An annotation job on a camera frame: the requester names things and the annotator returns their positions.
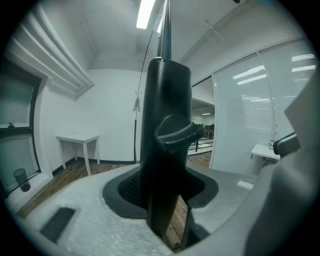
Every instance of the white base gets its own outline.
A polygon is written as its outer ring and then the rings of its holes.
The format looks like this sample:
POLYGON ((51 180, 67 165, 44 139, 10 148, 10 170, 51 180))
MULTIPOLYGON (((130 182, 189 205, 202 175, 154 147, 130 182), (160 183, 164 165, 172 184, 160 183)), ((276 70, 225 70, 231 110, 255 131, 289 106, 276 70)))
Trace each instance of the white base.
POLYGON ((43 173, 39 173, 29 180, 30 190, 23 192, 21 188, 17 188, 10 193, 5 200, 8 209, 16 214, 40 189, 42 189, 53 177, 43 173))

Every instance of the metal pole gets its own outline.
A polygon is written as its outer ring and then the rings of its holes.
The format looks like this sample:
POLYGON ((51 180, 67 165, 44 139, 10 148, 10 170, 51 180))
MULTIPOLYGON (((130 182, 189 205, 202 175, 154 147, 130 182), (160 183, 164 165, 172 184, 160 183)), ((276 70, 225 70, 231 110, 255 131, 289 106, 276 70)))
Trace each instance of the metal pole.
POLYGON ((166 0, 162 14, 162 28, 158 42, 157 57, 171 60, 171 13, 170 0, 166 0))

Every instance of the black handle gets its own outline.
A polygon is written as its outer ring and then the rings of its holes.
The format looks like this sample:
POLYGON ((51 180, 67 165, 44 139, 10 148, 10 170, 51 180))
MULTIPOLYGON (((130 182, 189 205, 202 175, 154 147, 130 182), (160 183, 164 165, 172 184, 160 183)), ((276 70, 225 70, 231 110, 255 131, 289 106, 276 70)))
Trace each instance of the black handle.
POLYGON ((192 142, 204 135, 205 129, 202 125, 191 123, 179 114, 167 115, 155 130, 158 145, 170 154, 188 148, 192 142))

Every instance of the black trash can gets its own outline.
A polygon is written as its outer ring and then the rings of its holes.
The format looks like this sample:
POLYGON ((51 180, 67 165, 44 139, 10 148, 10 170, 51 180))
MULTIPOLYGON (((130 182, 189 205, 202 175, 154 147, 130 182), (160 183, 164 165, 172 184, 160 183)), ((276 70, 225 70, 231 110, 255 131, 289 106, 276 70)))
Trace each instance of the black trash can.
POLYGON ((15 170, 13 176, 23 192, 27 192, 30 189, 30 184, 25 169, 15 170))

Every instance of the wooden floor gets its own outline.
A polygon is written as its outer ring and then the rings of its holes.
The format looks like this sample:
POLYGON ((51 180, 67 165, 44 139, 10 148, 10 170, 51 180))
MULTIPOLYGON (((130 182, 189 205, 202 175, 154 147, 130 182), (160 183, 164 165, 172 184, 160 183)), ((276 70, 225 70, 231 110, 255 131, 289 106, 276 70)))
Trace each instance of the wooden floor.
MULTIPOLYGON (((211 158, 211 152, 192 155, 187 159, 187 163, 194 166, 208 168, 211 158)), ((90 163, 91 174, 99 174, 110 171, 126 165, 105 164, 97 165, 95 162, 90 163)), ((71 182, 87 176, 86 165, 84 161, 78 160, 70 163, 67 169, 60 171, 53 179, 46 184, 33 198, 29 200, 17 213, 21 218, 26 216, 36 208, 40 203, 51 197, 53 194, 70 184, 71 182)), ((174 210, 168 230, 163 237, 163 241, 174 251, 179 251, 181 240, 184 234, 188 207, 180 196, 174 210)))

